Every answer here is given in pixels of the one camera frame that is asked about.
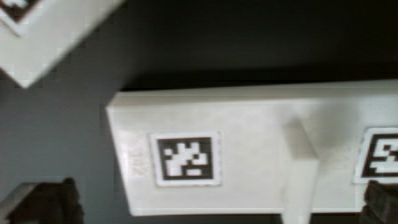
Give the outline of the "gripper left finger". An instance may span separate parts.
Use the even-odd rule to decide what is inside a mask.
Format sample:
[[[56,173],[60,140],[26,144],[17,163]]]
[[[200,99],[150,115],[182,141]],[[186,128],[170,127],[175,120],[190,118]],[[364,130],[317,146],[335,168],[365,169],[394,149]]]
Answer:
[[[74,179],[21,183],[0,201],[0,224],[83,224]]]

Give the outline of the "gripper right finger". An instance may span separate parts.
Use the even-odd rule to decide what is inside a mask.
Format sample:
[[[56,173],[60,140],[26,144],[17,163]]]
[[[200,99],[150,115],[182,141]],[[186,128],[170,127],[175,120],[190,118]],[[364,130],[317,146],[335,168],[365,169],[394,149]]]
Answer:
[[[398,184],[367,183],[358,224],[398,224]]]

